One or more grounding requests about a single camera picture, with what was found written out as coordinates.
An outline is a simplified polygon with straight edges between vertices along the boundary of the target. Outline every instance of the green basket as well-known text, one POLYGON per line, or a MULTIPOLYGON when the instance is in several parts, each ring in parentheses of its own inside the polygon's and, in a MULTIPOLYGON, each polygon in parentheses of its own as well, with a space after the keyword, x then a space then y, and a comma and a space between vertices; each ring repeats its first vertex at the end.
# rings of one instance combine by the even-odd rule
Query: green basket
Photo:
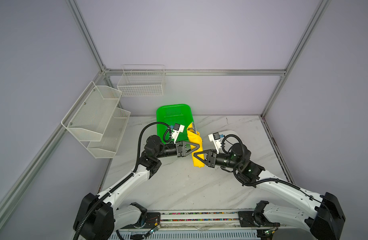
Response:
MULTIPOLYGON (((167 105, 158 108, 156 111, 157 122, 165 122, 170 126, 175 123, 184 125, 184 131, 179 134, 177 141, 188 141, 187 127, 193 122, 191 108, 187 104, 167 105)), ((163 141, 163 136, 167 127, 157 124, 158 136, 163 141)))

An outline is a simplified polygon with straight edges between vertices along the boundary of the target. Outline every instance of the white wire basket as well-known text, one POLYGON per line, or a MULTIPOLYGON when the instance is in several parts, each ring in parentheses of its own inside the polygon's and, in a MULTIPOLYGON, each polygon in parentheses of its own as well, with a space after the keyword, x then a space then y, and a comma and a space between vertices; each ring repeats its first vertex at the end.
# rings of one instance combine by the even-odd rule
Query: white wire basket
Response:
POLYGON ((124 97, 163 96, 164 65, 123 65, 117 88, 124 97))
POLYGON ((91 91, 84 101, 76 102, 81 104, 76 113, 72 116, 72 107, 61 124, 95 158, 113 158, 131 113, 117 107, 121 91, 96 86, 94 82, 88 85, 89 88, 91 91))

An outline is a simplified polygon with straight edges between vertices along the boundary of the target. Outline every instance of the white metal frame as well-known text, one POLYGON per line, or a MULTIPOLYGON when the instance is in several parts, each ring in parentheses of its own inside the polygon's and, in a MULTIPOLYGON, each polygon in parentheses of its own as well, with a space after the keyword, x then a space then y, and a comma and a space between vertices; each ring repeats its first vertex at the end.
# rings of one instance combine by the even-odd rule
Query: white metal frame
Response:
MULTIPOLYGON (((311 20, 309 21, 306 30, 304 31, 298 45, 296 46, 286 69, 226 69, 226 70, 166 70, 167 76, 280 76, 280 79, 271 95, 271 97, 268 100, 268 103, 266 104, 262 114, 262 123, 264 126, 265 131, 267 132, 268 138, 273 146, 273 149, 278 156, 279 162, 284 170, 284 173, 287 177, 287 180, 293 183, 293 179, 289 173, 289 170, 283 160, 283 157, 281 156, 279 149, 273 139, 272 134, 269 131, 269 127, 267 123, 265 122, 265 117, 268 114, 269 109, 271 108, 273 102, 275 101, 276 97, 280 93, 281 88, 283 87, 284 83, 286 82, 289 74, 291 73, 293 67, 295 66, 299 56, 301 55, 301 52, 305 48, 309 38, 311 37, 311 34, 313 30, 316 28, 316 25, 318 24, 319 20, 323 16, 326 8, 328 7, 331 0, 320 0, 311 20)), ((117 76, 121 75, 123 73, 122 70, 111 70, 107 69, 103 63, 103 61, 100 58, 100 55, 97 51, 97 48, 95 46, 95 43, 92 39, 92 36, 89 33, 88 27, 84 21, 84 18, 82 16, 81 10, 78 7, 78 4, 76 0, 66 0, 66 3, 68 7, 71 10, 71 13, 77 23, 77 26, 79 27, 81 34, 87 43, 87 46, 92 53, 92 56, 98 65, 100 71, 96 75, 95 79, 93 80, 95 83, 98 83, 101 80, 105 80, 107 84, 113 88, 112 83, 109 80, 110 76, 117 76)), ((86 89, 84 93, 79 97, 79 99, 76 101, 76 103, 73 105, 71 111, 71 114, 74 114, 78 107, 82 104, 82 101, 85 99, 86 95, 90 92, 91 89, 86 89)), ((61 137, 66 132, 66 129, 62 127, 61 124, 56 128, 56 130, 53 132, 51 137, 45 142, 44 146, 41 148, 39 153, 35 156, 33 161, 30 163, 28 168, 24 171, 24 173, 21 175, 21 177, 17 180, 15 185, 12 187, 12 189, 8 192, 6 197, 3 199, 3 201, 0 203, 0 231, 6 224, 6 222, 9 220, 11 215, 14 213, 15 209, 17 208, 20 201, 23 199, 26 191, 31 186, 33 179, 35 176, 39 173, 39 171, 42 169, 42 166, 46 163, 48 157, 52 153, 52 151, 55 149, 59 141, 61 140, 61 137)))

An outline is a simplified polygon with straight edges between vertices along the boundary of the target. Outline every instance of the marble tabletop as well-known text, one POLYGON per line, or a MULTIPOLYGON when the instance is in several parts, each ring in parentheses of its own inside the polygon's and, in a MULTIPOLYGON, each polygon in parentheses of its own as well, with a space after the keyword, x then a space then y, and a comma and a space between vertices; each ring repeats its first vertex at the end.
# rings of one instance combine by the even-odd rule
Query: marble tabletop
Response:
MULTIPOLYGON (((130 117, 119 151, 113 158, 103 188, 113 185, 134 168, 137 143, 141 130, 156 117, 130 117)), ((194 122, 203 139, 203 149, 214 149, 208 134, 232 130, 252 152, 251 161, 263 166, 274 175, 286 179, 267 134, 258 116, 194 116, 194 122)), ((156 134, 156 126, 143 134, 141 149, 146 139, 156 134)), ((137 202, 148 210, 216 210, 255 208, 260 200, 291 207, 277 196, 242 186, 233 176, 220 169, 194 167, 192 157, 160 158, 162 166, 147 182, 141 184, 121 204, 125 207, 137 202)))

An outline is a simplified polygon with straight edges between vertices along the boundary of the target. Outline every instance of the robotic arm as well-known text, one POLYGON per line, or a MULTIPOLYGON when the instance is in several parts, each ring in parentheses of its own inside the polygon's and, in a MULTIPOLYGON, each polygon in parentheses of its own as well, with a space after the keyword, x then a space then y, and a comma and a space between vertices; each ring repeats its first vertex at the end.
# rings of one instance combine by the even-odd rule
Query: robotic arm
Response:
MULTIPOLYGON (((158 158, 185 157, 199 149, 199 144, 186 141, 176 142, 182 128, 179 124, 173 128, 173 143, 171 142, 172 130, 170 128, 167 129, 170 132, 170 138, 166 144, 163 144, 160 137, 156 135, 148 137, 144 151, 138 158, 134 170, 99 194, 90 193, 83 198, 73 225, 76 231, 74 240, 77 240, 80 234, 87 240, 107 240, 114 230, 129 224, 136 228, 143 227, 146 222, 147 209, 138 203, 132 203, 124 209, 118 209, 118 207, 134 188, 150 179, 158 171, 161 166, 161 161, 158 158), (194 148, 187 150, 188 145, 194 148)), ((143 131, 139 138, 139 148, 143 131)), ((220 141, 219 133, 210 134, 209 138, 215 142, 217 149, 196 152, 194 157, 208 167, 220 166, 222 170, 233 173, 242 185, 271 192, 296 207, 280 207, 267 201, 260 201, 252 215, 240 217, 241 225, 243 221, 248 221, 257 227, 280 222, 310 231, 318 240, 339 240, 345 216, 334 195, 328 192, 325 195, 320 195, 302 189, 253 163, 249 160, 251 152, 236 135, 227 135, 223 141, 220 141), (224 141, 228 137, 236 138, 239 143, 234 144, 226 152, 224 141), (224 153, 219 152, 219 148, 222 148, 224 153), (204 155, 204 160, 199 157, 201 154, 204 155)), ((157 223, 147 234, 139 236, 139 238, 148 237, 158 228, 160 225, 157 223)), ((267 231, 266 234, 270 236, 273 232, 267 231)))

